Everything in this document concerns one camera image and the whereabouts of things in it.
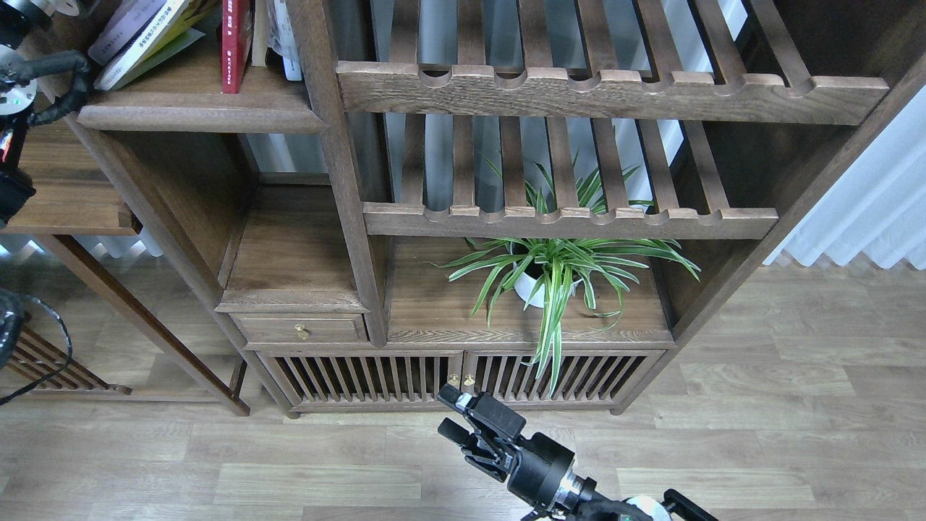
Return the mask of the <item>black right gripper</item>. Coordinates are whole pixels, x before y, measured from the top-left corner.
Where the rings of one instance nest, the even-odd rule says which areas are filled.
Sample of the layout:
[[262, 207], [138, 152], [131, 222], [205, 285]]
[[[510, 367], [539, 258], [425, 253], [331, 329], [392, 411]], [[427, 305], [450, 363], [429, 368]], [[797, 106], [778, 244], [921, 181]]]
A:
[[536, 433], [522, 436], [526, 420], [485, 392], [476, 396], [444, 384], [437, 400], [467, 419], [473, 432], [450, 418], [438, 433], [461, 449], [465, 459], [509, 492], [536, 509], [573, 509], [577, 505], [574, 452]]

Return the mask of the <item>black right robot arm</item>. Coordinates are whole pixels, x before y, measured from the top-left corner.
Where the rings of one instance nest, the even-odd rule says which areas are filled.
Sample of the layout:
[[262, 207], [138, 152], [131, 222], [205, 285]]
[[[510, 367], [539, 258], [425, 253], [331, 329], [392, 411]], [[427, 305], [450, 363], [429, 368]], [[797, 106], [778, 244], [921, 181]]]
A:
[[609, 500], [596, 491], [595, 480], [575, 474], [573, 451], [540, 432], [523, 436], [526, 420], [489, 393], [472, 395], [446, 384], [438, 399], [473, 427], [469, 432], [446, 418], [438, 432], [459, 445], [471, 465], [506, 483], [509, 492], [529, 504], [526, 520], [669, 520], [673, 514], [685, 520], [714, 519], [672, 488], [662, 501], [648, 496]]

